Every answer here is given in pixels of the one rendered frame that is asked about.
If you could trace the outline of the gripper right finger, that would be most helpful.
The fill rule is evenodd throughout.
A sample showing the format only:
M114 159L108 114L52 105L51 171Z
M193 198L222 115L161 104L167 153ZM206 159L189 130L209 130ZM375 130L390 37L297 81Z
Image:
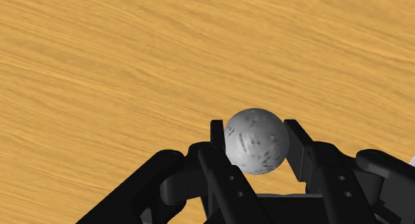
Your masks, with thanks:
M321 194L329 224L415 224L415 167L380 150L355 157L285 120L287 161L306 192Z

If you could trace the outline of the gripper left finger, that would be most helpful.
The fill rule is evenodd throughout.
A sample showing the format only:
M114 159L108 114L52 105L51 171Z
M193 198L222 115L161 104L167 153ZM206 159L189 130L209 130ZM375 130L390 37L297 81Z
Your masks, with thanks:
M222 120L210 123L210 140L186 155L161 150L111 191L76 224L168 224L199 197L204 224L272 224L241 170L224 152Z

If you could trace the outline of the grey dimpled ball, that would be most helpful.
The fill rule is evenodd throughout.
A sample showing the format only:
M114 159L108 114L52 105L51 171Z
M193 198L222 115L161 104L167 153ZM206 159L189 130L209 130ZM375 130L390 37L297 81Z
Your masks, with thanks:
M287 157L289 135L274 113L249 108L233 115L225 126L225 154L233 165L251 175L277 169Z

